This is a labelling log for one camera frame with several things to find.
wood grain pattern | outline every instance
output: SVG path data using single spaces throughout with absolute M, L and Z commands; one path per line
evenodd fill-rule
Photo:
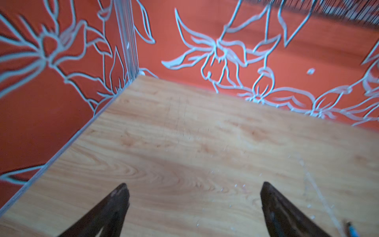
M 119 183 L 122 236 L 268 236 L 265 180 L 332 236 L 379 233 L 379 134 L 139 77 L 0 219 L 1 236 L 56 236 Z

wooden tabletop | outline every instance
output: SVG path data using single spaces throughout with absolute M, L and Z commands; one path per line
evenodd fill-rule
M 56 236 L 120 183 L 122 236 L 268 236 L 272 183 L 332 236 L 379 233 L 379 134 L 139 77 L 0 219 Z

